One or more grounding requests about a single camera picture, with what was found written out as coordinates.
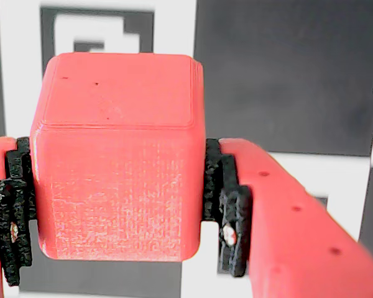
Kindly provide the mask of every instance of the small hole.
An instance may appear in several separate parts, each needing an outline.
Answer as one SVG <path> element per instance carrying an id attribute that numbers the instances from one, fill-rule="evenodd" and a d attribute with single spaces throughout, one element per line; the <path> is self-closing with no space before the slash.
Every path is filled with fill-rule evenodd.
<path id="1" fill-rule="evenodd" d="M 330 252 L 336 256 L 339 256 L 341 255 L 341 250 L 339 248 L 336 248 L 336 247 L 331 247 L 330 248 Z"/>

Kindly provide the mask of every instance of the screw head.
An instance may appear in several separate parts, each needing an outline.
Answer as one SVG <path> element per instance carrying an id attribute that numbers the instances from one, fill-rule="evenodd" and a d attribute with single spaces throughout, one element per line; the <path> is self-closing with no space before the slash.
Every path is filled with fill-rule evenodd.
<path id="1" fill-rule="evenodd" d="M 228 224 L 223 227 L 224 240 L 228 246 L 234 246 L 237 242 L 235 230 Z"/>
<path id="2" fill-rule="evenodd" d="M 17 238 L 18 238 L 18 226 L 14 222 L 11 222 L 10 231 L 11 231 L 11 242 L 15 243 L 15 241 L 17 241 Z"/>

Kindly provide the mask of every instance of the cube front face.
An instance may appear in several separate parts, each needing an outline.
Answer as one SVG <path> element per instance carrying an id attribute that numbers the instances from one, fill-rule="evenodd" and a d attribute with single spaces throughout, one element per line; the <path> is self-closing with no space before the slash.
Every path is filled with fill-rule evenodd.
<path id="1" fill-rule="evenodd" d="M 189 57 L 72 53 L 30 134 L 40 247 L 62 260 L 182 261 L 199 246 L 203 73 Z"/>

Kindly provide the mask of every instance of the hole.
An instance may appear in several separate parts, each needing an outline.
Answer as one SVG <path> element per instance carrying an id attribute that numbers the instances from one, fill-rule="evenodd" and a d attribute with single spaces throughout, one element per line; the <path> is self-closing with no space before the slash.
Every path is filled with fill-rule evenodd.
<path id="1" fill-rule="evenodd" d="M 339 248 L 336 248 L 336 247 L 331 247 L 330 248 L 330 253 L 332 253 L 336 256 L 339 256 L 339 255 L 341 255 L 341 250 Z"/>

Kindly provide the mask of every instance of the black and white pattern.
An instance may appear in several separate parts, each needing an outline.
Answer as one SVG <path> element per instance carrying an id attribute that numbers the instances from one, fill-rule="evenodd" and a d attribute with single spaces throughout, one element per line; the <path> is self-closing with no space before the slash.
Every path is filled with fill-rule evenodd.
<path id="1" fill-rule="evenodd" d="M 44 66 L 69 51 L 194 56 L 205 70 L 207 137 L 243 137 L 270 151 L 373 254 L 373 0 L 0 0 L 0 135 L 4 124 L 12 137 L 29 134 Z M 152 272 L 143 264 L 48 260 L 32 233 L 35 263 L 21 292 L 179 297 L 182 286 L 183 297 L 203 295 L 193 289 L 198 276 L 205 287 L 203 276 L 216 276 L 209 256 L 218 242 L 216 227 L 203 228 L 181 284 L 180 264 L 142 285 L 127 276 Z M 120 278 L 110 283 L 105 272 Z M 213 282 L 222 295 L 235 285 Z M 247 279 L 238 282 L 249 291 Z"/>

